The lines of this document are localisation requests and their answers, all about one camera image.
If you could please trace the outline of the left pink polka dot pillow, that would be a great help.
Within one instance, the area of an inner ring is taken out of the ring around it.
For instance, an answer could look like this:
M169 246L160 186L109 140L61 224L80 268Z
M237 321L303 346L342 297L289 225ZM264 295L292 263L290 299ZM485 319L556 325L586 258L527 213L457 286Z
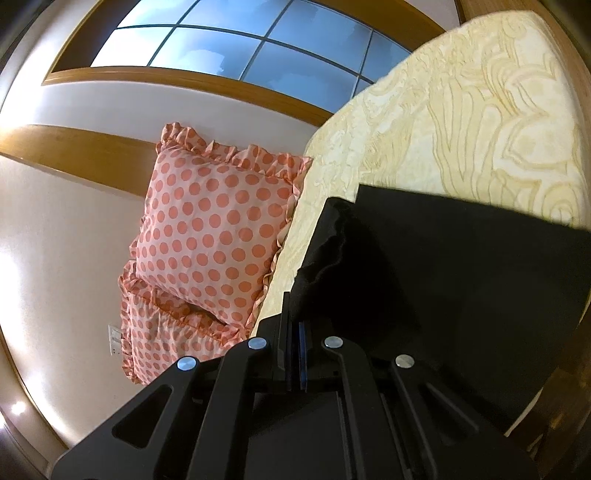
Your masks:
M249 329L226 325L211 313L151 286L127 261L118 278L121 293L122 369L135 384L147 385L175 361L223 356L249 337Z

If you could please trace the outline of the right pink polka dot pillow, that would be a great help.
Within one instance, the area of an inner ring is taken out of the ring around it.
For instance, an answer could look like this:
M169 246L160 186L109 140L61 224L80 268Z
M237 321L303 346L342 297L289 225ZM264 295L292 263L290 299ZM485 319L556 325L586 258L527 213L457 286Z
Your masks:
M252 329L311 164L165 125L132 250L138 277Z

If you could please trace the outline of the black pants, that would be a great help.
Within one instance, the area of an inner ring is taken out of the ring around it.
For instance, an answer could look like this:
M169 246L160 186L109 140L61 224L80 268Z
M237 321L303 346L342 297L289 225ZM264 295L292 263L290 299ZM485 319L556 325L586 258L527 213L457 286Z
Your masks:
M284 312L304 388L329 336L377 370L401 354L473 420L505 434L555 370L590 293L590 234L514 210L363 185L312 226Z

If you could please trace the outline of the pink polka dot pillow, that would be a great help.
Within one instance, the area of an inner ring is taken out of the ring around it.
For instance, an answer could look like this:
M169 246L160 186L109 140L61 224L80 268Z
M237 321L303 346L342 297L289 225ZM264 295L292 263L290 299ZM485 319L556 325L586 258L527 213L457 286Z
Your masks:
M135 384L147 385L175 361L223 356L249 337L249 329L226 325L211 313L151 286L127 261L118 278L121 293L122 369Z
M165 125L132 250L138 277L252 329L311 164Z

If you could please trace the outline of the white wall outlet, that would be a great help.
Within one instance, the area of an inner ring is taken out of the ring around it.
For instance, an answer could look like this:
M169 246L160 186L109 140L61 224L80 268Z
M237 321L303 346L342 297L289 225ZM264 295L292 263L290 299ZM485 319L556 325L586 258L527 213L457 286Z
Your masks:
M108 326L108 342L111 356L122 353L121 331L113 325Z

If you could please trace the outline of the wooden framed window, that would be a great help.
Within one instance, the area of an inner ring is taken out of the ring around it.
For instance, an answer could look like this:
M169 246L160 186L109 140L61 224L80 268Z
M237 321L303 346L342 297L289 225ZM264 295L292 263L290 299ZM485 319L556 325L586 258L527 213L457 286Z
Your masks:
M442 33L406 1L100 1L45 81L179 87L320 126Z

